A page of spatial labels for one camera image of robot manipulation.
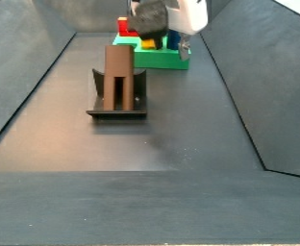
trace green base plate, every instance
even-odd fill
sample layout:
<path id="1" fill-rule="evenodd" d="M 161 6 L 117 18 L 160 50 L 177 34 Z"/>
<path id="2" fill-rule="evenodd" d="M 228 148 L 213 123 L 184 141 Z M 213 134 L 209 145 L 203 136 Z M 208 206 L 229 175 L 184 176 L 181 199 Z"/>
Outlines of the green base plate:
<path id="1" fill-rule="evenodd" d="M 188 69 L 188 60 L 180 60 L 179 51 L 167 49 L 167 37 L 163 39 L 160 50 L 143 49 L 139 37 L 116 35 L 113 45 L 132 45 L 135 47 L 135 67 Z"/>

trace white robot part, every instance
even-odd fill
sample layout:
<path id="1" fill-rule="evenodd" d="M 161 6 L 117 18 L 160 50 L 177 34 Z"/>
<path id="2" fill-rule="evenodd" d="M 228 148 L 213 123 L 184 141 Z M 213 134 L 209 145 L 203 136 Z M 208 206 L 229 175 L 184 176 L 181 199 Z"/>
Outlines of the white robot part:
<path id="1" fill-rule="evenodd" d="M 208 24 L 205 0 L 176 0 L 179 9 L 167 6 L 169 29 L 195 35 Z"/>

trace lego block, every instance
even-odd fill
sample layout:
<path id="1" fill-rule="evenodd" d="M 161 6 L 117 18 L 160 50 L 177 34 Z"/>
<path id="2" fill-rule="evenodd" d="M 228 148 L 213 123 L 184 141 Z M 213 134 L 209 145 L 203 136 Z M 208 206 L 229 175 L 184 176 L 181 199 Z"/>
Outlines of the lego block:
<path id="1" fill-rule="evenodd" d="M 153 39 L 141 40 L 141 47 L 143 49 L 155 49 L 155 40 Z"/>
<path id="2" fill-rule="evenodd" d="M 167 37 L 163 39 L 160 50 L 143 49 L 139 37 L 116 36 L 113 45 L 132 45 L 135 47 L 135 67 L 188 69 L 188 60 L 181 61 L 179 51 L 167 49 Z"/>
<path id="3" fill-rule="evenodd" d="M 120 17 L 117 19 L 117 32 L 121 37 L 137 37 L 136 31 L 128 31 L 127 17 Z"/>
<path id="4" fill-rule="evenodd" d="M 179 32 L 169 30 L 167 35 L 167 48 L 169 50 L 179 50 L 179 42 L 181 40 Z"/>

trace dark gray surface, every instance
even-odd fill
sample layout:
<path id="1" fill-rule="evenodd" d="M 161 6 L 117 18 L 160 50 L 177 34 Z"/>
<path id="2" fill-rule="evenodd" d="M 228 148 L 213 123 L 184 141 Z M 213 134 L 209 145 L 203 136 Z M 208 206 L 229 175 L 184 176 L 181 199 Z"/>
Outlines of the dark gray surface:
<path id="1" fill-rule="evenodd" d="M 40 1 L 0 1 L 0 131 L 73 34 Z"/>
<path id="2" fill-rule="evenodd" d="M 127 0 L 42 0 L 80 33 L 116 32 Z"/>
<path id="3" fill-rule="evenodd" d="M 92 68 L 115 34 L 79 35 L 0 144 L 1 171 L 258 169 L 248 136 L 200 36 L 189 70 L 148 70 L 148 119 L 92 121 Z"/>
<path id="4" fill-rule="evenodd" d="M 300 175 L 300 15 L 235 0 L 203 36 L 266 167 Z"/>
<path id="5" fill-rule="evenodd" d="M 262 171 L 0 173 L 0 245 L 300 244 L 300 179 Z"/>
<path id="6" fill-rule="evenodd" d="M 2 134 L 0 245 L 300 243 L 300 179 L 262 171 L 200 37 L 148 120 L 93 124 L 113 36 L 73 39 Z"/>
<path id="7" fill-rule="evenodd" d="M 216 18 L 231 0 L 207 0 L 209 22 Z"/>

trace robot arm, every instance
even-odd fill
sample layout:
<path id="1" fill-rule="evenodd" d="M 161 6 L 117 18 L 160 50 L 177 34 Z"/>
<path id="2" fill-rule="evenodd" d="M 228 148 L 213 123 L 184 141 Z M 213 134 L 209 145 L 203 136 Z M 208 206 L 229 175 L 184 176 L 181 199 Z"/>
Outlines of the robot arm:
<path id="1" fill-rule="evenodd" d="M 164 28 L 160 26 L 149 29 L 156 23 L 163 24 L 164 18 L 159 21 L 159 17 L 149 20 L 151 14 L 147 12 L 157 12 L 160 15 L 165 14 L 168 18 L 168 29 L 180 33 L 180 43 L 179 43 L 179 53 L 181 60 L 188 59 L 188 49 L 189 49 L 189 38 L 197 34 L 208 24 L 208 11 L 207 11 L 207 0 L 156 0 L 156 5 L 144 3 L 140 4 L 140 0 L 128 0 L 129 10 L 132 12 L 132 19 L 137 18 L 140 21 L 131 21 L 131 27 L 140 33 L 140 31 L 147 31 L 147 38 L 159 39 L 157 30 L 160 29 L 163 34 Z"/>

